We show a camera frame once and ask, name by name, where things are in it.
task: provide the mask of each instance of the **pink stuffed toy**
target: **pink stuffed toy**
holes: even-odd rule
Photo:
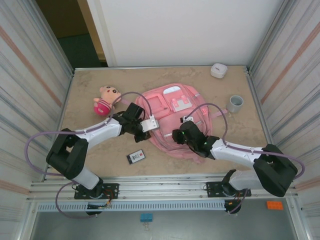
[[[111,104],[116,100],[121,93],[112,86],[100,87],[101,98],[94,98],[93,110],[100,116],[107,116],[111,111]]]

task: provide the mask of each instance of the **orange block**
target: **orange block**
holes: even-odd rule
[[[284,206],[281,201],[267,201],[266,206],[268,209],[283,210]]]

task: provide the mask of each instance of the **gray cup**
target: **gray cup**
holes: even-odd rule
[[[244,99],[238,95],[233,95],[230,97],[229,102],[226,105],[226,109],[231,113],[237,113],[243,105]]]

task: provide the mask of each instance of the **pink backpack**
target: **pink backpack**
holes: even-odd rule
[[[179,129],[181,125],[180,118],[205,103],[198,91],[192,86],[172,83],[147,91],[143,95],[149,101],[152,114],[159,123],[159,128],[151,132],[149,140],[172,157],[203,162],[187,145],[177,144],[172,138],[172,131]],[[135,104],[145,109],[146,116],[150,115],[149,107],[141,96],[135,100]],[[196,110],[191,117],[201,132],[211,135],[212,117],[208,106]]]

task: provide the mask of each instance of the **beige marble surface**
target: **beige marble surface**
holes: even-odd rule
[[[244,106],[239,113],[228,113],[229,131],[226,140],[248,145],[265,146],[266,139],[257,115],[255,104],[248,87],[242,66],[229,66],[228,72],[222,79],[210,75],[210,67],[168,67],[144,69],[110,69],[76,71],[63,127],[71,130],[82,129],[101,122],[104,118],[93,111],[93,98],[99,97],[99,88],[110,85],[122,93],[136,91],[144,93],[148,90],[170,83],[183,83],[194,86],[209,103],[215,103],[222,108],[232,95],[240,95]],[[127,95],[124,98],[134,101],[137,96]],[[118,103],[115,110],[122,111],[126,105]],[[221,137],[224,130],[222,117],[213,120],[212,135]],[[142,149],[146,158],[129,165],[126,155]],[[197,164],[191,159],[175,159],[149,141],[135,143],[130,134],[108,139],[93,147],[87,154],[86,166],[100,177],[108,176],[145,176],[167,174],[220,173],[237,168],[245,170],[244,166],[225,160],[206,159]]]

